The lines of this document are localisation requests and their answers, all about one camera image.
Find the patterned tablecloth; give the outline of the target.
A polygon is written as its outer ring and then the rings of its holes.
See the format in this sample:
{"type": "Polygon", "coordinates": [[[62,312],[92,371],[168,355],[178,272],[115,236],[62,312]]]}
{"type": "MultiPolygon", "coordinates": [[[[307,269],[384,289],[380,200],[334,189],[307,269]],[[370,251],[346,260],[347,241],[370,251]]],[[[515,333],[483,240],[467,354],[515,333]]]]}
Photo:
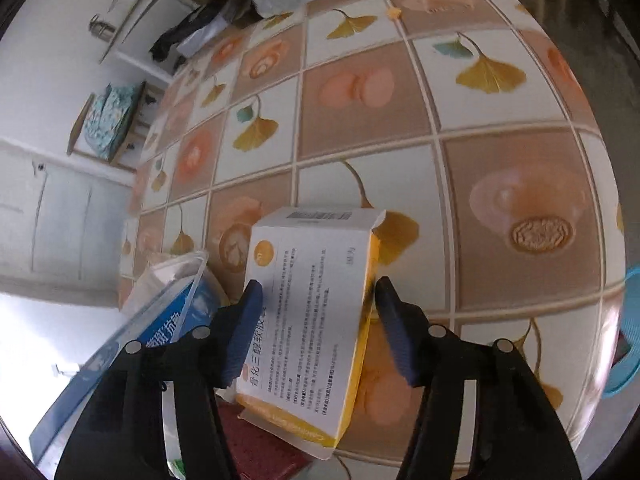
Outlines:
{"type": "Polygon", "coordinates": [[[590,99],[518,0],[316,0],[178,71],[141,150],[120,292],[208,253],[242,292],[283,206],[386,211],[378,270],[459,337],[511,339],[573,444],[615,348],[626,255],[590,99]]]}

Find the blue white carton box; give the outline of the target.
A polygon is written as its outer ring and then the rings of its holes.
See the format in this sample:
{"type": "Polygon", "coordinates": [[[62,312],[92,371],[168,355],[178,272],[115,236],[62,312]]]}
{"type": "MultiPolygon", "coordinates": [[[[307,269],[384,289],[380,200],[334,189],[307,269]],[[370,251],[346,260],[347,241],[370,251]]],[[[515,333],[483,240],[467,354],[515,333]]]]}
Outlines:
{"type": "Polygon", "coordinates": [[[35,463],[82,402],[88,400],[106,370],[129,341],[158,347],[177,341],[190,330],[207,325],[229,300],[207,270],[205,250],[173,257],[162,255],[134,284],[122,312],[127,321],[93,353],[40,419],[29,436],[35,463]]]}

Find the red packet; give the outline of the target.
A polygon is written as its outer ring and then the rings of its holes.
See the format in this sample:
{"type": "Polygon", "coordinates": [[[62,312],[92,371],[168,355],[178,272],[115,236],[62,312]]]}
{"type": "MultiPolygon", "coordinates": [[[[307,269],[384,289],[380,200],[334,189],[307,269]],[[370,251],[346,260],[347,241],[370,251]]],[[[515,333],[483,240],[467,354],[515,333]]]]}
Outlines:
{"type": "Polygon", "coordinates": [[[241,479],[293,479],[311,464],[308,455],[241,418],[242,406],[218,401],[218,413],[241,479]]]}

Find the small steel canister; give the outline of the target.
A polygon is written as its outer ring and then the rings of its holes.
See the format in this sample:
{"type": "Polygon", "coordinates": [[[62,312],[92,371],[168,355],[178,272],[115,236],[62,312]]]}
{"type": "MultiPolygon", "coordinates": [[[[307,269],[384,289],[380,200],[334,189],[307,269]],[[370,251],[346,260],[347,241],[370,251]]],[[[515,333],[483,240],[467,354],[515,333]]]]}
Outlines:
{"type": "Polygon", "coordinates": [[[110,42],[116,32],[116,27],[101,18],[99,14],[93,15],[88,29],[91,36],[104,42],[110,42]]]}

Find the white side table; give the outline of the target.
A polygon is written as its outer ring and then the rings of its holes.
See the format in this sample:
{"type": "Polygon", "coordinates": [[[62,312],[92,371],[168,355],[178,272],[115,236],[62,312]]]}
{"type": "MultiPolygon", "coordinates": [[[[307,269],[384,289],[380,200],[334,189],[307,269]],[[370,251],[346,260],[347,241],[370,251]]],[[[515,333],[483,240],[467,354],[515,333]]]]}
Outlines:
{"type": "Polygon", "coordinates": [[[108,10],[112,16],[107,21],[114,30],[104,39],[100,62],[122,62],[141,70],[145,78],[169,84],[170,62],[175,55],[156,62],[150,49],[161,34],[197,8],[195,0],[113,0],[108,10]]]}

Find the blue plastic trash basket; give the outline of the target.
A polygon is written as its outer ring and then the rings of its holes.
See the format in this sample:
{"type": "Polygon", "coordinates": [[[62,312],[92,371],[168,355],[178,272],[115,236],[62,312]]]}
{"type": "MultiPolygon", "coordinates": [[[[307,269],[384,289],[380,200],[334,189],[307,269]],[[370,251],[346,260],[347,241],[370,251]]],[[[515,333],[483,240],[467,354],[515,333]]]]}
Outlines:
{"type": "Polygon", "coordinates": [[[614,359],[603,397],[616,396],[639,374],[639,266],[626,273],[625,292],[614,359]]]}

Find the yellow white medicine box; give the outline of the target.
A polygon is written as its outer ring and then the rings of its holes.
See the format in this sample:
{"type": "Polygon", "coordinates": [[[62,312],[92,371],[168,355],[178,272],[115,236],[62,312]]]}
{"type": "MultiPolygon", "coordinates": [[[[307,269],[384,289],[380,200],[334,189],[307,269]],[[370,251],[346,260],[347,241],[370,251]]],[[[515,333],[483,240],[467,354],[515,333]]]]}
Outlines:
{"type": "Polygon", "coordinates": [[[283,207],[252,229],[262,315],[235,383],[251,424],[328,460],[352,419],[385,211],[283,207]]]}

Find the wooden chair with cushion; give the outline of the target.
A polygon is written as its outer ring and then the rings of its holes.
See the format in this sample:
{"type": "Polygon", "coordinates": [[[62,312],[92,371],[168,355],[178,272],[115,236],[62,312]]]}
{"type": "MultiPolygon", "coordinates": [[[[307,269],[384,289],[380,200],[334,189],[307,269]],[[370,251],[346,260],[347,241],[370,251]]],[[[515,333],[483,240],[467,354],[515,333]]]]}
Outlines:
{"type": "Polygon", "coordinates": [[[134,172],[164,90],[143,81],[91,93],[67,141],[66,155],[134,172]]]}

